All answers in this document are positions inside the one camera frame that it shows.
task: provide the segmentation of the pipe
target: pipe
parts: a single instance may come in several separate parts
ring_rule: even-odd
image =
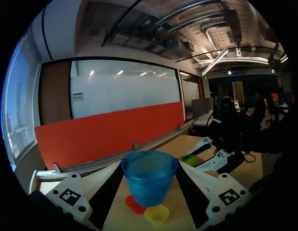
[[[170,28],[167,32],[168,33],[174,33],[174,32],[176,32],[176,31],[178,31],[178,30],[180,30],[184,27],[187,27],[187,26],[193,25],[195,23],[201,22],[204,19],[213,18],[213,17],[223,17],[224,15],[225,15],[224,11],[216,11],[216,12],[213,12],[213,13],[203,14],[203,15],[198,16],[197,18],[192,18],[190,20],[184,21],[183,23],[181,23],[179,25],[175,25],[174,27]]]
[[[218,53],[220,53],[220,47],[219,45],[217,44],[217,42],[215,41],[214,37],[211,35],[210,33],[210,30],[213,30],[213,29],[216,29],[217,27],[212,27],[210,29],[208,29],[206,32],[205,32],[205,35],[207,36],[207,39],[209,40],[209,42],[211,43],[211,45],[213,46],[213,48],[215,50],[218,51]]]
[[[205,33],[208,41],[211,43],[211,45],[213,46],[213,48],[220,53],[220,48],[219,45],[217,44],[217,42],[215,41],[215,39],[213,38],[213,36],[210,33],[210,30],[219,28],[219,27],[225,27],[225,26],[229,26],[229,22],[228,21],[220,21],[220,22],[212,22],[206,25],[203,25],[200,30],[201,32]]]
[[[205,5],[205,4],[214,4],[214,3],[219,3],[219,2],[222,2],[224,3],[225,1],[224,0],[202,0],[202,1],[199,1],[199,2],[194,2],[192,4],[189,4],[189,5],[186,5],[174,12],[172,12],[171,14],[163,17],[162,19],[160,19],[159,21],[157,21],[156,23],[154,23],[155,25],[162,25],[164,24],[166,21],[178,16],[178,15],[181,15],[183,13],[185,13],[186,11],[189,11],[191,9],[195,9],[195,8],[198,8],[200,7],[201,5]]]

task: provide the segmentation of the wooden table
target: wooden table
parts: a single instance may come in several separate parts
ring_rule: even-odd
[[[196,143],[203,139],[202,137],[195,136],[178,136],[174,140],[161,146],[157,151],[167,152],[174,157],[180,157],[189,152]],[[210,158],[214,154],[215,147],[210,150],[206,150],[198,156],[204,160]],[[256,156],[254,163],[242,163],[236,168],[230,175],[235,178],[244,187],[249,188],[253,183],[262,178],[262,162],[260,153],[253,153]],[[208,172],[213,176],[217,176],[216,172]],[[93,179],[93,175],[84,177],[86,180],[88,177]],[[47,193],[51,190],[57,182],[53,185],[48,183],[41,186],[41,191]],[[194,223],[191,214],[188,210],[184,196],[178,184],[176,177],[174,177],[169,192],[163,201],[162,205],[165,205],[170,215],[166,223],[162,226],[155,226],[149,223],[143,215],[137,215],[133,213],[126,205],[125,198],[129,196],[130,190],[127,186],[126,179],[123,177],[122,182],[118,188],[117,194],[113,200],[112,206],[109,210],[108,216],[104,223],[103,231],[115,231],[115,230],[194,230]]]

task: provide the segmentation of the glass wall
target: glass wall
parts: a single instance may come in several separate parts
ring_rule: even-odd
[[[183,71],[180,71],[180,77],[184,97],[185,120],[187,121],[193,118],[192,100],[200,99],[199,83],[202,83],[202,81],[200,77]]]
[[[173,69],[118,60],[73,61],[73,118],[180,101]]]
[[[39,62],[32,34],[28,33],[10,60],[2,94],[2,132],[12,164],[36,142],[32,105]]]

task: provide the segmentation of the door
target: door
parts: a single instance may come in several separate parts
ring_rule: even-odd
[[[39,85],[40,124],[72,119],[69,94],[71,62],[43,64]]]
[[[239,104],[244,104],[242,82],[233,82],[232,87],[233,87],[234,99],[237,100]]]

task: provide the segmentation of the glass partition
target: glass partition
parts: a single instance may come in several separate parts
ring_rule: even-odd
[[[119,60],[73,61],[73,118],[180,101],[174,69]]]

